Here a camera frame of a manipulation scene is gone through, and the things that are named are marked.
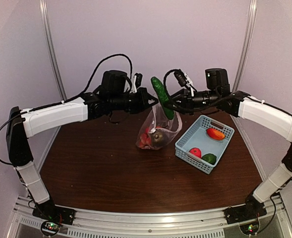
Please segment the red tomato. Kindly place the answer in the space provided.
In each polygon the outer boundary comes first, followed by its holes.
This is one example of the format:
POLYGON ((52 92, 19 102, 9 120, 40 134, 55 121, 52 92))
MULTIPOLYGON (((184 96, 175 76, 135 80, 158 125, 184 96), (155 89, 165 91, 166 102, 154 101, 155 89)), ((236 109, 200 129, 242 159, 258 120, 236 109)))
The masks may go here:
POLYGON ((201 150, 197 147, 193 147, 189 150, 189 153, 196 156, 197 158, 201 158, 202 154, 201 154, 201 150))

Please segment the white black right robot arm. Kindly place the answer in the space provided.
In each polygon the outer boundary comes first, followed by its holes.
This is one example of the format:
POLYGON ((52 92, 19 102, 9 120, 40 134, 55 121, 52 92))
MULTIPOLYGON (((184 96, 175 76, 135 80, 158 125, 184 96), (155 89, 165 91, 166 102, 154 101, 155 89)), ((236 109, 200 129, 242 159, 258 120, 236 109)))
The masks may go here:
POLYGON ((206 91, 197 91, 181 69, 168 71, 164 80, 170 74, 174 75, 182 89, 168 96, 165 107, 182 114, 193 114, 216 107, 236 118, 255 122, 290 142, 281 163, 247 196, 245 205, 241 208, 244 218, 253 218, 260 211, 263 202, 292 180, 292 114, 257 100, 248 93, 232 92, 227 71, 223 68, 205 70, 206 91))

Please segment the clear zip top bag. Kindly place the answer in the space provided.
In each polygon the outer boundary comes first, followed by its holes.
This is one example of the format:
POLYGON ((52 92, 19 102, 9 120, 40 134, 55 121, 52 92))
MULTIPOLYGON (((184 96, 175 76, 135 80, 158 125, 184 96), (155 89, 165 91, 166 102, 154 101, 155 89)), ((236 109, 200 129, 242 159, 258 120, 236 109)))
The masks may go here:
POLYGON ((174 112, 174 118, 170 120, 166 117, 161 105, 156 104, 139 130, 136 146, 140 149, 162 149, 172 142, 181 129, 180 114, 174 112))

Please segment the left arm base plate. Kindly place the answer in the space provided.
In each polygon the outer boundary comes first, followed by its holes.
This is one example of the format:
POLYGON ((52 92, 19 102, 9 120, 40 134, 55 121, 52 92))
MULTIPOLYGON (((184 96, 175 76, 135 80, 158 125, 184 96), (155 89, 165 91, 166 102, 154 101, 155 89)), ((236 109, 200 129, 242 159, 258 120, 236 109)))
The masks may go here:
POLYGON ((76 211, 56 205, 36 204, 32 215, 62 225, 72 225, 76 211))

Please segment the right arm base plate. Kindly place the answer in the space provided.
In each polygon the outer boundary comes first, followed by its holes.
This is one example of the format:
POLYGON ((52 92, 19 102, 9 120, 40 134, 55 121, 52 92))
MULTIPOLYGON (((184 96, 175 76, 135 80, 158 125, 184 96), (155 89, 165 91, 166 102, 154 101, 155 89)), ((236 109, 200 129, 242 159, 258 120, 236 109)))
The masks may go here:
POLYGON ((228 207, 224 210, 225 219, 228 225, 254 220, 266 214, 267 211, 263 204, 260 206, 244 204, 237 207, 228 207))

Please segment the red peach bunch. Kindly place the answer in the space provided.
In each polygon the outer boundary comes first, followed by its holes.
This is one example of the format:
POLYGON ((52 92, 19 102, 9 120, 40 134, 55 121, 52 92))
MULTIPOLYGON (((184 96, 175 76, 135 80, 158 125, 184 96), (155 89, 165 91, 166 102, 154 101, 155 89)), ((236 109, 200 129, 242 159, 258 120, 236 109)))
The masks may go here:
MULTIPOLYGON (((155 131, 158 130, 159 128, 161 128, 161 127, 160 126, 155 127, 155 131)), ((149 127, 144 128, 143 133, 139 137, 139 139, 140 139, 139 145, 138 145, 139 148, 142 148, 142 149, 146 149, 146 148, 152 149, 150 147, 151 141, 150 141, 150 136, 149 136, 150 132, 149 131, 150 131, 150 128, 149 127)))

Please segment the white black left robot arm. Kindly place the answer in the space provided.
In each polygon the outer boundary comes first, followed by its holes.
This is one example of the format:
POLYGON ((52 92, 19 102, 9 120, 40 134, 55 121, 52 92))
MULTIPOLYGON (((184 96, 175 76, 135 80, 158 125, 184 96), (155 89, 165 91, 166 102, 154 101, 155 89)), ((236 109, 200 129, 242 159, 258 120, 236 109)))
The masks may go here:
POLYGON ((97 119, 114 111, 129 114, 145 111, 157 104, 158 99, 140 86, 141 80, 140 73, 130 80, 123 71, 108 70, 93 92, 84 91, 68 101, 38 108, 11 109, 6 132, 9 160, 47 220, 58 216, 58 208, 34 165, 28 139, 55 127, 97 119))

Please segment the green cucumber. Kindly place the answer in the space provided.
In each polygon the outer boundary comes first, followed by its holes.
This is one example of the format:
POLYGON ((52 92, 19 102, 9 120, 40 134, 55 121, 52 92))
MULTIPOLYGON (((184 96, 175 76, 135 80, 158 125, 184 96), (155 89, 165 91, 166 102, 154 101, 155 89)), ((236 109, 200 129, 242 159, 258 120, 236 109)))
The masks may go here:
POLYGON ((166 108, 164 106, 164 104, 169 101, 169 98, 167 96, 167 93, 165 92, 165 88, 164 88, 163 83, 161 82, 160 79, 158 79, 157 77, 153 76, 151 78, 151 84, 153 86, 154 91, 157 94, 158 100, 159 100, 159 102, 161 104, 161 107, 162 107, 162 109, 164 111, 164 114, 165 114, 166 118, 168 120, 173 120, 174 117, 175 117, 174 111, 171 110, 171 109, 168 109, 168 108, 166 108))

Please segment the dark purple eggplant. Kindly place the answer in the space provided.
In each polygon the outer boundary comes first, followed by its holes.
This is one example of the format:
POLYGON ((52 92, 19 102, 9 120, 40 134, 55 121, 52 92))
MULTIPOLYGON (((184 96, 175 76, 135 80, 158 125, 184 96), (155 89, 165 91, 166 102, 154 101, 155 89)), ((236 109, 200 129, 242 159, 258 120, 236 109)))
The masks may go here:
POLYGON ((150 147, 152 149, 160 149, 167 146, 170 142, 167 134, 160 130, 156 130, 155 132, 150 133, 149 136, 151 141, 150 147))

